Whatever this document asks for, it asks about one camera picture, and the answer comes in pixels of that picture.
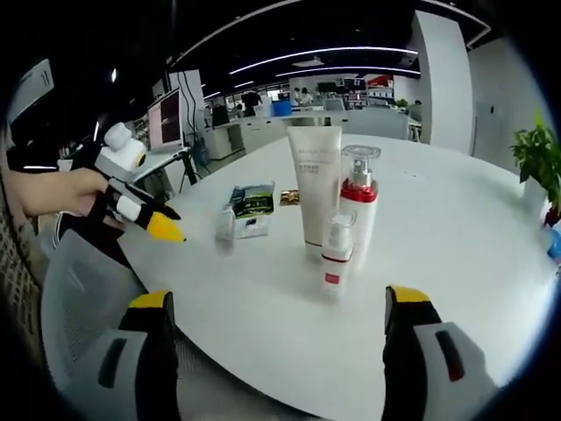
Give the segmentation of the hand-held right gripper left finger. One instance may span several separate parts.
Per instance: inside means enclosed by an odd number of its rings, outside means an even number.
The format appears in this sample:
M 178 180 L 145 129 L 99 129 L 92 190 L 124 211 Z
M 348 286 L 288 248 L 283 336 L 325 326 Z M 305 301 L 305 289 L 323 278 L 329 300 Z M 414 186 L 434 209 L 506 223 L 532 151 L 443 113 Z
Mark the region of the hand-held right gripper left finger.
M 116 329 L 87 352 L 88 420 L 178 420 L 174 299 L 168 290 L 130 302 Z

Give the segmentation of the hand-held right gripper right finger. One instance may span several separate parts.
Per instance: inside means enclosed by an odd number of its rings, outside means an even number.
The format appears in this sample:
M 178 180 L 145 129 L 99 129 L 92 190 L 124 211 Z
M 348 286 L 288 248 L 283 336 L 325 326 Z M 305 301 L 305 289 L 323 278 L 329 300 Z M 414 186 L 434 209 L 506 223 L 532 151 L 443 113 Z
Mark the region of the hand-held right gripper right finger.
M 418 289 L 386 287 L 383 420 L 471 420 L 499 388 L 481 348 Z

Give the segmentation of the person's left hand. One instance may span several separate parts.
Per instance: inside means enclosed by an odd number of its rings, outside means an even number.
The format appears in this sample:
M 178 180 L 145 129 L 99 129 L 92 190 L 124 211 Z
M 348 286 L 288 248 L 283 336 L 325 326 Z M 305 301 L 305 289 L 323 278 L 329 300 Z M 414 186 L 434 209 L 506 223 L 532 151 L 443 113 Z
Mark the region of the person's left hand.
M 64 204 L 62 209 L 81 216 L 88 216 L 97 196 L 104 193 L 109 184 L 98 172 L 79 168 L 65 174 Z

